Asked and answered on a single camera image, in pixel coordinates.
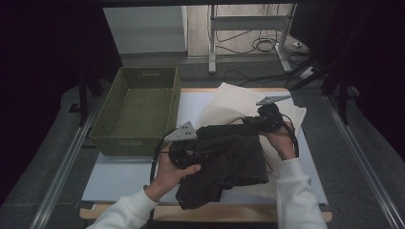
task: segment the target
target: white wall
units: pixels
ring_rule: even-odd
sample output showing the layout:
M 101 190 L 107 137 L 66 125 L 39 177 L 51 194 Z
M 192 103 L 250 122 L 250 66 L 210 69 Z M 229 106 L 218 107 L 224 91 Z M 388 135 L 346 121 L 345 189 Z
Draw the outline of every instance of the white wall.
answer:
M 119 53 L 185 52 L 185 7 L 105 8 Z

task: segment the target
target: person's right hand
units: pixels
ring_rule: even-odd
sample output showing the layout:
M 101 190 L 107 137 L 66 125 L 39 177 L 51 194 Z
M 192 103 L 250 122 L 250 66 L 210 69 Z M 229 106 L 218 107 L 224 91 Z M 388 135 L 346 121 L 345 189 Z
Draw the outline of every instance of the person's right hand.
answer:
M 292 130 L 291 123 L 286 122 L 286 124 Z M 274 147 L 282 160 L 296 158 L 291 137 L 289 137 L 289 134 L 284 127 L 281 127 L 277 132 L 261 132 L 260 135 L 267 138 L 268 142 L 270 142 L 271 146 Z

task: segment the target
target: person's left hand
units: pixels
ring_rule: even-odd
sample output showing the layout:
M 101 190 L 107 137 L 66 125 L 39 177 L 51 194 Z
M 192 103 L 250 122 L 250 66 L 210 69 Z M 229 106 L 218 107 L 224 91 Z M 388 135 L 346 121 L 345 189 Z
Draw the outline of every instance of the person's left hand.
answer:
M 144 189 L 146 196 L 154 202 L 158 202 L 161 197 L 170 192 L 170 190 L 179 184 L 183 177 L 197 173 L 202 167 L 202 165 L 198 164 L 191 165 L 184 170 L 179 169 L 172 164 L 172 161 L 167 154 L 169 146 L 161 151 L 162 153 L 160 153 L 159 156 L 158 174 L 152 183 Z

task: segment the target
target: green basket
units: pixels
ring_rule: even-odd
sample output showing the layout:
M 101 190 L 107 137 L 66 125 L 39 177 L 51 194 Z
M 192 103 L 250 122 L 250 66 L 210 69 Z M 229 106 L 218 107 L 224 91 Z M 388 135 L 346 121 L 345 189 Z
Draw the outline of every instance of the green basket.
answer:
M 120 68 L 90 139 L 106 156 L 151 156 L 176 127 L 180 93 L 176 67 Z

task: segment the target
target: hand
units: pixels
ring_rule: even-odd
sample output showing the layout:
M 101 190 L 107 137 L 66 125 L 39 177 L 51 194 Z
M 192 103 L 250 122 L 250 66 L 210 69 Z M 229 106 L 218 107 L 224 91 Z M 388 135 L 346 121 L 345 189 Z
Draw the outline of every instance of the hand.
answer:
M 163 152 L 169 151 L 169 146 L 162 149 Z M 145 194 L 154 202 L 158 202 L 161 197 L 170 192 L 180 180 L 187 176 L 197 173 L 202 165 L 191 165 L 182 170 L 172 164 L 167 153 L 160 153 L 158 174 L 152 183 L 145 188 Z
M 290 122 L 286 122 L 286 124 L 292 130 L 292 124 Z M 292 140 L 284 127 L 281 127 L 277 132 L 260 133 L 260 135 L 267 138 L 282 160 L 296 158 Z

